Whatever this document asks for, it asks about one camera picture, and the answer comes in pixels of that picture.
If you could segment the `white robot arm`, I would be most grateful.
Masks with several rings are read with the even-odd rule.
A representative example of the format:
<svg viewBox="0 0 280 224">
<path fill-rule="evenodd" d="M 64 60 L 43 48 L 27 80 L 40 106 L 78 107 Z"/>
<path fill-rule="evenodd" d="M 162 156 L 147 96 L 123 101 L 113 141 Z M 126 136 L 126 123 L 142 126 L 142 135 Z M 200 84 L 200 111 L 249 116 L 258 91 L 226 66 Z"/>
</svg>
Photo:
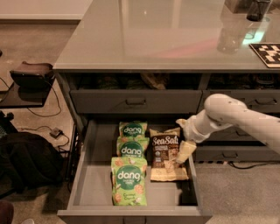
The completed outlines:
<svg viewBox="0 0 280 224">
<path fill-rule="evenodd" d="M 280 160 L 280 118 L 249 109 L 242 101 L 226 94 L 211 94 L 204 109 L 177 124 L 185 140 L 179 147 L 177 161 L 194 156 L 197 161 L 277 162 Z M 237 127 L 261 143 L 260 146 L 226 146 L 217 143 L 202 146 L 214 132 Z"/>
</svg>

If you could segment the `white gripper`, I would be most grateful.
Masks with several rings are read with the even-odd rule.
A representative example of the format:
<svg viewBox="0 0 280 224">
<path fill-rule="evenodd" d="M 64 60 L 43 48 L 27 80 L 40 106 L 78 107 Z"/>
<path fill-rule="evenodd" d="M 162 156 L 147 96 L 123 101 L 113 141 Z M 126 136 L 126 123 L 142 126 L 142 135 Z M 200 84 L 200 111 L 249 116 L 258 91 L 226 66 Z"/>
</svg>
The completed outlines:
<svg viewBox="0 0 280 224">
<path fill-rule="evenodd" d="M 176 162 L 179 164 L 183 164 L 193 154 L 197 148 L 196 144 L 202 143 L 210 137 L 209 134 L 199 132 L 195 127 L 195 122 L 195 115 L 192 115 L 188 119 L 180 118 L 176 121 L 176 124 L 183 130 L 185 140 L 187 140 L 182 141 L 179 145 L 179 152 L 176 157 Z"/>
</svg>

